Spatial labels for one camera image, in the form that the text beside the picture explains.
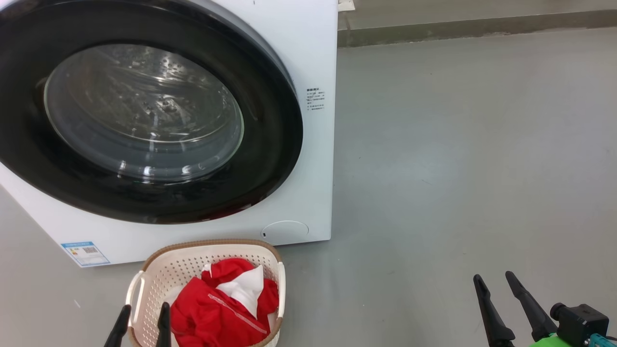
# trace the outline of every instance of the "warning label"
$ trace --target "warning label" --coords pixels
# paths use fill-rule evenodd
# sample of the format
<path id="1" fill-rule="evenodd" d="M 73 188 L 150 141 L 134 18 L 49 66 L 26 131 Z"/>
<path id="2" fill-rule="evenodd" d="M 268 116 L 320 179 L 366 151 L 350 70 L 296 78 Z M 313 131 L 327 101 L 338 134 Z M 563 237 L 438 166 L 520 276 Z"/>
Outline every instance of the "warning label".
<path id="1" fill-rule="evenodd" d="M 319 88 L 307 89 L 307 111 L 323 110 L 325 107 L 326 92 Z"/>

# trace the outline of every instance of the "gray wall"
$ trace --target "gray wall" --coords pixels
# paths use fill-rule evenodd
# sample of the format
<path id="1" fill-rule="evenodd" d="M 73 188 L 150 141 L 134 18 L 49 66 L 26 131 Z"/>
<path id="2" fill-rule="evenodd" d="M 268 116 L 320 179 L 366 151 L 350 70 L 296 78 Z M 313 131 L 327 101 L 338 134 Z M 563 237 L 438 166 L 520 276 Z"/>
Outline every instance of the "gray wall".
<path id="1" fill-rule="evenodd" d="M 615 9 L 615 0 L 354 0 L 339 30 Z"/>

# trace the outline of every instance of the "wall baseboard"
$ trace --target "wall baseboard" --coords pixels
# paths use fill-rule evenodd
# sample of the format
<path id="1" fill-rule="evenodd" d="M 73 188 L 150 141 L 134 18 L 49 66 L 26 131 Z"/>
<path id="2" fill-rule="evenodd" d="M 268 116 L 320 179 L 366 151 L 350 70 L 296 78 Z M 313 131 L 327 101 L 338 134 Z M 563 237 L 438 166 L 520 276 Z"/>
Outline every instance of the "wall baseboard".
<path id="1" fill-rule="evenodd" d="M 608 27 L 617 27 L 617 9 L 422 23 L 398 27 L 346 28 L 338 31 L 338 46 L 351 48 L 451 38 L 515 35 L 546 30 Z"/>

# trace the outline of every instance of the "front-loading washing machine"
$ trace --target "front-loading washing machine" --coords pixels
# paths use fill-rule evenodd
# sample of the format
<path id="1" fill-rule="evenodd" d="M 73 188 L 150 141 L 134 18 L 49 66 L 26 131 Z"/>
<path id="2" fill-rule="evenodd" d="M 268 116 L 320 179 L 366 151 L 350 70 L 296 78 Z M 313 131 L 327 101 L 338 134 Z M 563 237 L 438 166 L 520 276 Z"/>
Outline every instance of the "front-loading washing machine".
<path id="1" fill-rule="evenodd" d="M 0 0 L 0 184 L 82 267 L 328 240 L 336 22 L 335 0 Z"/>

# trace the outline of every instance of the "washing machine door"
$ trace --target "washing machine door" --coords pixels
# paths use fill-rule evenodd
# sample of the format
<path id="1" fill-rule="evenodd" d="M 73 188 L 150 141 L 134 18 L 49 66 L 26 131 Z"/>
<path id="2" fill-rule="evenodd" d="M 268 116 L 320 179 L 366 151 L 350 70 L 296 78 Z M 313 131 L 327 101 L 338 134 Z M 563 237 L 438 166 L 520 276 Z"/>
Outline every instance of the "washing machine door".
<path id="1" fill-rule="evenodd" d="M 191 2 L 14 2 L 0 11 L 0 76 L 0 161 L 106 217 L 238 212 L 282 184 L 302 144 L 271 48 Z"/>

